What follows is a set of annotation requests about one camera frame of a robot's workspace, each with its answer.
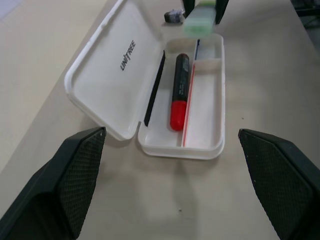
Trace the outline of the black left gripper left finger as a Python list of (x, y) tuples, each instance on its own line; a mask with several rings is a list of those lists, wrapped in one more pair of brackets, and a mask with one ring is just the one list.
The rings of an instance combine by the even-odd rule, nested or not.
[(96, 188), (105, 127), (80, 131), (26, 183), (0, 219), (0, 240), (77, 240)]

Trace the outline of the white plastic pencil case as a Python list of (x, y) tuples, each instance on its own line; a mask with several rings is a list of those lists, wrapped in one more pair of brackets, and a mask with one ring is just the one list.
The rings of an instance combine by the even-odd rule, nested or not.
[[(189, 56), (181, 131), (170, 127), (176, 57)], [(223, 37), (163, 37), (143, 0), (117, 0), (64, 77), (70, 101), (151, 156), (210, 160), (225, 145)]]

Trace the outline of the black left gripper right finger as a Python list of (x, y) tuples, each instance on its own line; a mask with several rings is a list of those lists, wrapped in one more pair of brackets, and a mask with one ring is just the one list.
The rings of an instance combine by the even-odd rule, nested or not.
[(255, 194), (280, 240), (320, 240), (320, 169), (291, 141), (238, 132)]

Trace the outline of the black marker with red cap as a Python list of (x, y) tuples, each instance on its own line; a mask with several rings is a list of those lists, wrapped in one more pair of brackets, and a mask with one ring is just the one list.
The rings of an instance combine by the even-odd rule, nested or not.
[(170, 127), (174, 131), (184, 128), (189, 94), (189, 56), (181, 53), (176, 57), (172, 101), (170, 108)]

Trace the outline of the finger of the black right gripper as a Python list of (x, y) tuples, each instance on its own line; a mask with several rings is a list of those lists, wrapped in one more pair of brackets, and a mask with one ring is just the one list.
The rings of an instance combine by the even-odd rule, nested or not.
[(182, 0), (184, 8), (184, 17), (187, 18), (195, 8), (196, 0)]
[(215, 24), (216, 25), (218, 25), (221, 22), (225, 14), (228, 3), (229, 3), (229, 0), (216, 0), (216, 3), (215, 3), (215, 10), (216, 10)]

